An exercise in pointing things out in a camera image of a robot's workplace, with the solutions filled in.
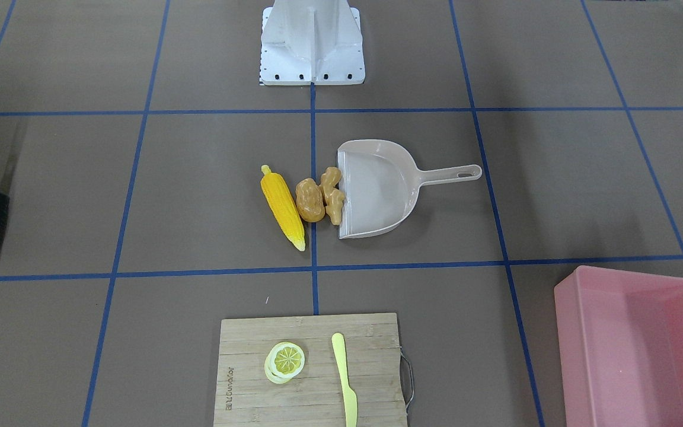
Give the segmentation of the beige plastic dustpan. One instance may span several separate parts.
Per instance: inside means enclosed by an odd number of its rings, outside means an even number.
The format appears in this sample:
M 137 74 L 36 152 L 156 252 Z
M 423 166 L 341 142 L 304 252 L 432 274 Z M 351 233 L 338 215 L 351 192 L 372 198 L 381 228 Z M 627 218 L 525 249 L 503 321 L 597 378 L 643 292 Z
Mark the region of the beige plastic dustpan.
M 339 189 L 345 193 L 339 240 L 382 235 L 414 210 L 423 186 L 474 181 L 479 165 L 421 170 L 400 144 L 382 139 L 347 141 L 337 151 Z

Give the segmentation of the tan toy ginger root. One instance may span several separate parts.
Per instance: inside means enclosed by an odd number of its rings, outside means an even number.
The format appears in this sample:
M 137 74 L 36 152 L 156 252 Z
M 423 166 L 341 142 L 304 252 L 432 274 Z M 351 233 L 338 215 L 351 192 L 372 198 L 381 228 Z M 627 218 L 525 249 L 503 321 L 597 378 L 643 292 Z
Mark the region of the tan toy ginger root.
M 320 189 L 323 193 L 325 212 L 333 226 L 339 226 L 343 219 L 345 193 L 338 188 L 342 180 L 342 171 L 337 167 L 328 167 L 321 175 Z

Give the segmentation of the brown toy potato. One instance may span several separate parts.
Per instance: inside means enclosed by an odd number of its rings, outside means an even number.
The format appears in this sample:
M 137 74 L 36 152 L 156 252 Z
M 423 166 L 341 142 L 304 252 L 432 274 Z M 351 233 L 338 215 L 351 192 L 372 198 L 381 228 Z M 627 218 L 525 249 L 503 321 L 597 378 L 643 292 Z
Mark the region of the brown toy potato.
M 320 222 L 326 215 L 321 187 L 312 178 L 304 179 L 295 187 L 296 210 L 305 222 Z

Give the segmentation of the yellow toy corn cob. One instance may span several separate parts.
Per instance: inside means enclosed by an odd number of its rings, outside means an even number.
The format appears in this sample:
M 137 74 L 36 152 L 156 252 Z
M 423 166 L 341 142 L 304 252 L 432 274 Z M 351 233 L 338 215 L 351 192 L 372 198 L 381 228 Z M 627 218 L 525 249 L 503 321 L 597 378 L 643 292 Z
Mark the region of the yellow toy corn cob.
M 263 173 L 260 186 L 279 228 L 298 251 L 305 251 L 305 226 L 285 179 L 267 164 L 260 169 Z

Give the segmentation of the pink plastic bin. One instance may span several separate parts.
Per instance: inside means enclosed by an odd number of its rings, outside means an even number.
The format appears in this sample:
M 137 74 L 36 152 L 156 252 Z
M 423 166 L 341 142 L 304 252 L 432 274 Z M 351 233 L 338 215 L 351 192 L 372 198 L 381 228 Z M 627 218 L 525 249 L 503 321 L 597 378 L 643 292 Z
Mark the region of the pink plastic bin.
M 683 426 L 683 278 L 579 266 L 554 287 L 569 426 Z

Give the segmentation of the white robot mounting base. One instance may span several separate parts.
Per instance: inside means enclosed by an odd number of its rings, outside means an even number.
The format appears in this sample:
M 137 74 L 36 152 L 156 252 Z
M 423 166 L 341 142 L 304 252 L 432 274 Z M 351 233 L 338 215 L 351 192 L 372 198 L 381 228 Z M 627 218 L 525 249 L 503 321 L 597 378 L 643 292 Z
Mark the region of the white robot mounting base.
M 360 11 L 347 1 L 276 1 L 262 11 L 258 81 L 266 86 L 360 85 Z

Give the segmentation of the yellow plastic knife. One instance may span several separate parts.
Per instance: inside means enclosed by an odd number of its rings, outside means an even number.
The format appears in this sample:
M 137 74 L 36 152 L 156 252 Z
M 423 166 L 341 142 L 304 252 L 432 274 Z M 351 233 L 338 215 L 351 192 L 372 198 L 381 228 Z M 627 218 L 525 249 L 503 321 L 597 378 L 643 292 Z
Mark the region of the yellow plastic knife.
M 358 397 L 349 382 L 349 363 L 347 363 L 347 351 L 345 337 L 342 333 L 333 333 L 331 336 L 334 360 L 338 368 L 341 394 L 344 405 L 345 426 L 358 426 Z

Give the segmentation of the yellow lemon slice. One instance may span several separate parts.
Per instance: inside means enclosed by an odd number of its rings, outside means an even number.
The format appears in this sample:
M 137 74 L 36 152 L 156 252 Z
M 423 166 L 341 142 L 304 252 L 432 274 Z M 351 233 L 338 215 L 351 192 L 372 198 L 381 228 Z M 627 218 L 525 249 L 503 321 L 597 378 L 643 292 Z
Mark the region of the yellow lemon slice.
M 279 342 L 265 358 L 264 373 L 273 384 L 286 384 L 304 369 L 304 365 L 305 354 L 299 345 Z

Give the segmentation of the wooden cutting board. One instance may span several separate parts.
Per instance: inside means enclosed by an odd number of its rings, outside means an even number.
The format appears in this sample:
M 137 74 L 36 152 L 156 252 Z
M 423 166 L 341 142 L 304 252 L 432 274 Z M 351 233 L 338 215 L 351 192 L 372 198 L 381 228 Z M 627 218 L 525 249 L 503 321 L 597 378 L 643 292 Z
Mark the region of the wooden cutting board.
M 326 314 L 221 322 L 216 426 L 345 426 L 343 389 L 333 334 L 345 339 L 358 426 L 406 426 L 401 345 L 395 313 Z M 269 381 L 264 363 L 279 343 L 300 346 L 306 363 L 284 384 Z

